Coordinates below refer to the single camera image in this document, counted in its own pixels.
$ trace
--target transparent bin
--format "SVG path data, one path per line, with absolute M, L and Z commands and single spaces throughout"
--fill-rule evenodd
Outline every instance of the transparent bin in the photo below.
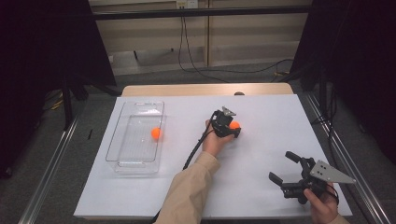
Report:
M 106 155 L 107 163 L 122 175 L 158 172 L 163 141 L 164 103 L 127 102 L 123 105 Z M 160 129 L 158 139 L 151 135 Z

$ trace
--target orange ball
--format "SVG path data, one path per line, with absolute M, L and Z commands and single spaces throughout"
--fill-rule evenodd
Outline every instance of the orange ball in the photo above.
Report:
M 237 128 L 239 128 L 239 127 L 241 127 L 241 126 L 239 126 L 239 123 L 236 122 L 236 121 L 232 121 L 232 122 L 230 123 L 230 129 L 237 129 Z
M 161 134 L 161 129 L 159 127 L 155 127 L 151 130 L 151 137 L 154 138 L 155 140 L 158 140 L 160 138 Z

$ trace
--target beige sleeve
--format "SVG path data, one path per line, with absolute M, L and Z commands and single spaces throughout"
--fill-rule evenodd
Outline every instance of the beige sleeve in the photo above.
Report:
M 328 224 L 349 224 L 349 222 L 342 217 L 340 214 L 338 214 L 338 216 L 330 223 Z
M 156 224 L 200 223 L 218 160 L 202 152 L 195 163 L 175 175 Z

